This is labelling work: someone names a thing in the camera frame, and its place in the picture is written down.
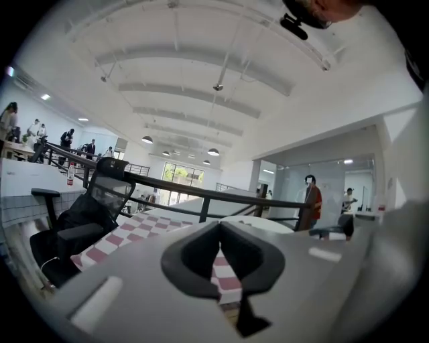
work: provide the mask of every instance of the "black mesh backrest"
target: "black mesh backrest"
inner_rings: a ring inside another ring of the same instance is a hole
[[[115,220],[135,188],[135,182],[128,180],[123,173],[127,164],[128,162],[110,157],[100,160],[87,191],[87,194],[109,210]]]

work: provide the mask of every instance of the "bottle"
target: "bottle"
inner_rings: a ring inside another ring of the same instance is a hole
[[[70,167],[68,167],[67,171],[67,186],[73,186],[74,179],[74,162],[70,163]]]

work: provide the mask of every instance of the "black suit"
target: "black suit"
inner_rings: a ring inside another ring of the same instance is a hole
[[[88,144],[86,146],[86,152],[94,155],[95,154],[95,144],[94,145]],[[93,157],[90,155],[86,155],[86,158],[87,159],[93,159]]]

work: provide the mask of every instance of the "red and white checkered cloth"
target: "red and white checkered cloth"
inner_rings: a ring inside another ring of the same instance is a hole
[[[107,255],[119,247],[159,234],[166,234],[172,230],[189,225],[193,225],[193,223],[139,213],[133,216],[133,218],[129,218],[124,224],[79,255],[71,256],[71,259],[81,271],[84,271],[90,266],[101,262]],[[220,303],[231,303],[241,300],[240,281],[235,276],[222,251],[219,251],[214,260],[211,282],[219,288],[219,293],[221,294]]]

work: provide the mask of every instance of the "potted plant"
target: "potted plant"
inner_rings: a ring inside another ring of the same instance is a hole
[[[24,135],[22,136],[22,145],[26,146],[28,142],[28,135]]]

